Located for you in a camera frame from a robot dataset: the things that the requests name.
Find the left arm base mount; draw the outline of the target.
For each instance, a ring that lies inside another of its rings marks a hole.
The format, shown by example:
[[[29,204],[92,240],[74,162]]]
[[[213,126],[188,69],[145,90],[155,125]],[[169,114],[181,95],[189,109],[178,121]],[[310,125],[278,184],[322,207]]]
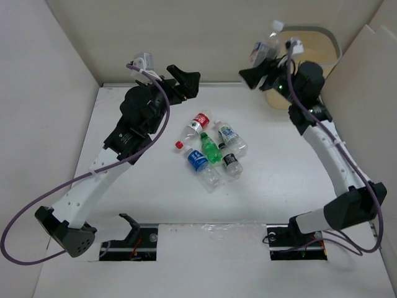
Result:
[[[128,214],[119,214],[130,225],[130,231],[121,240],[101,244],[99,261],[156,261],[158,224],[140,224]]]

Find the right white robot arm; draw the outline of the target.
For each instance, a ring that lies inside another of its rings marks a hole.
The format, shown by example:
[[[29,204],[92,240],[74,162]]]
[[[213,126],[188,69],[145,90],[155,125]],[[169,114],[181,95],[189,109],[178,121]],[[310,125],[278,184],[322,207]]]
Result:
[[[382,204],[387,190],[363,174],[338,136],[332,117],[319,100],[325,79],[315,62],[302,63],[292,74],[286,63],[266,59],[259,66],[239,71],[250,89],[274,89],[291,102],[290,120],[310,144],[324,166],[336,198],[323,208],[290,219],[287,237],[302,244],[310,233],[343,230],[373,220],[376,206]]]

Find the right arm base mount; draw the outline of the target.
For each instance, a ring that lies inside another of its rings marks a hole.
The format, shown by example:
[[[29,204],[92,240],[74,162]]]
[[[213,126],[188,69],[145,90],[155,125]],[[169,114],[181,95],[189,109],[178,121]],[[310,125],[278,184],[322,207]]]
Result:
[[[326,261],[324,243],[315,240],[314,232],[302,234],[294,223],[269,223],[262,242],[269,246],[272,261]]]

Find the red label clear bottle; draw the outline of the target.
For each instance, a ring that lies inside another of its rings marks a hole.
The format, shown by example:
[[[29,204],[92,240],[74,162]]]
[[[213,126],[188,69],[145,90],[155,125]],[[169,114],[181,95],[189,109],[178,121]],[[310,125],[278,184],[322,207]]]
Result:
[[[212,118],[209,110],[200,111],[182,130],[175,147],[178,150],[190,145],[208,126]]]

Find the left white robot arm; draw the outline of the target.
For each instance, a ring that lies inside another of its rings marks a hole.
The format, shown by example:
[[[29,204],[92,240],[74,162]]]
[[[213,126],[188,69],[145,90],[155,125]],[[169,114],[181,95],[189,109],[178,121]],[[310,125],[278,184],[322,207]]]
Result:
[[[70,257],[81,256],[94,243],[97,230],[86,222],[89,213],[115,180],[153,146],[151,136],[164,132],[170,107],[197,97],[199,72],[185,72],[176,65],[166,69],[170,79],[140,72],[149,81],[138,81],[125,94],[121,117],[89,172],[52,206],[35,212],[43,229]]]

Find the grapefruit label clear bottle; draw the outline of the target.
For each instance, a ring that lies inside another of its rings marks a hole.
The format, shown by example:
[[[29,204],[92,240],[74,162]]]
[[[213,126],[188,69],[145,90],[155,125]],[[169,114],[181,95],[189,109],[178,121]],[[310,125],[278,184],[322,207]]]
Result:
[[[265,37],[254,44],[250,55],[252,67],[260,65],[266,58],[274,59],[278,56],[280,53],[279,35],[283,30],[283,27],[283,22],[274,20]]]

